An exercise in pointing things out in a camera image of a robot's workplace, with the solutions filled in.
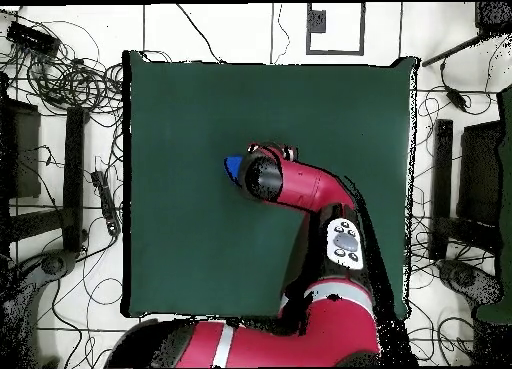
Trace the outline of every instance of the green mat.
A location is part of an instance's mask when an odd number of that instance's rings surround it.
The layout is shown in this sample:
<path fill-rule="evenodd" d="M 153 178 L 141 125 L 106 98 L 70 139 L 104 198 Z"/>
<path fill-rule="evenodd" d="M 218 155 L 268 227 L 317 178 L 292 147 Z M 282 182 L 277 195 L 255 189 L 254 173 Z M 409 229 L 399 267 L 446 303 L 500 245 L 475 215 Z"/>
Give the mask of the green mat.
<path fill-rule="evenodd" d="M 295 145 L 304 163 L 356 183 L 395 311 L 406 315 L 404 213 L 416 59 L 389 68 L 168 64 L 132 52 L 129 64 L 131 266 L 123 304 L 130 316 L 277 314 L 302 214 L 244 199 L 223 166 L 249 142 L 268 140 Z"/>

